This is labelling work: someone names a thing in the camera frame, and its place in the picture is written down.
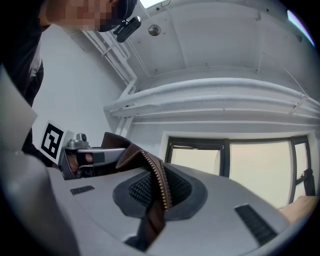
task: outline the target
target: hand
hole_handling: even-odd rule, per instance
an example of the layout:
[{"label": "hand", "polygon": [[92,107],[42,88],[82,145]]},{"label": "hand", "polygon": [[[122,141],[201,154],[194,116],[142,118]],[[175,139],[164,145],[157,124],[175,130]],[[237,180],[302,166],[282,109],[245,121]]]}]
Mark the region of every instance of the hand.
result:
[{"label": "hand", "polygon": [[[75,154],[69,154],[69,155],[67,155],[67,158],[68,158],[68,162],[70,164],[71,171],[73,173],[75,173],[79,168],[79,164],[78,164],[78,161],[77,161],[77,156]],[[88,163],[92,163],[94,161],[93,157],[92,157],[92,154],[85,154],[85,160]],[[52,164],[52,167],[58,169],[58,166],[55,163]]]}]

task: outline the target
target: ceiling light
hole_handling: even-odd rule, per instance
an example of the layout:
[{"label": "ceiling light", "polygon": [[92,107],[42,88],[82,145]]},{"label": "ceiling light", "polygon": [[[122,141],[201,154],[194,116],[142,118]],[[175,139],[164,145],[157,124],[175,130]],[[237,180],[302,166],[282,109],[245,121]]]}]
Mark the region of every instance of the ceiling light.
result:
[{"label": "ceiling light", "polygon": [[154,6],[156,4],[159,4],[161,2],[165,2],[164,0],[140,0],[141,4],[143,5],[144,8],[149,8],[151,6]]},{"label": "ceiling light", "polygon": [[301,24],[300,20],[298,20],[298,18],[290,11],[287,11],[287,15],[288,15],[288,19],[289,21],[295,25],[304,35],[306,38],[309,39],[309,41],[311,42],[311,44],[313,46],[315,46],[314,41],[311,39],[311,36],[308,34],[307,30],[304,28],[304,26]]}]

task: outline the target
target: white ceiling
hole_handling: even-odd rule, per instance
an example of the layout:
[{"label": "white ceiling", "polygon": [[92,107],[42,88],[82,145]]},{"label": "white ceiling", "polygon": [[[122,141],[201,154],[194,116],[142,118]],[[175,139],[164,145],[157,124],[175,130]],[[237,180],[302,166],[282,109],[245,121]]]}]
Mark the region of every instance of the white ceiling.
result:
[{"label": "white ceiling", "polygon": [[[216,68],[222,67],[230,70],[231,76],[237,69],[253,74],[258,70],[265,77],[283,79],[280,84],[284,86],[299,88],[290,72],[311,97],[320,98],[318,54],[287,20],[286,10],[269,1],[172,0],[166,7],[158,4],[144,9],[139,4],[133,15],[142,18],[142,25],[130,41],[149,76],[157,76],[148,79],[132,57],[131,67],[140,78],[145,77],[140,79],[141,85],[185,69],[194,72],[208,68],[211,74],[207,77],[215,77]],[[149,35],[148,28],[153,24],[161,27],[159,36]]]}]

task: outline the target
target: black cap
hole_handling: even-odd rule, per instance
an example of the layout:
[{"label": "black cap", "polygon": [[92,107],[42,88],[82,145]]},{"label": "black cap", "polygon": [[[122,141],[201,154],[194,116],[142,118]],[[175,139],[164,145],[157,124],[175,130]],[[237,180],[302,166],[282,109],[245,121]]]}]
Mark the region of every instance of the black cap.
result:
[{"label": "black cap", "polygon": [[119,0],[116,6],[116,13],[112,13],[111,20],[101,20],[99,32],[106,32],[114,29],[129,18],[137,5],[138,0]]}]

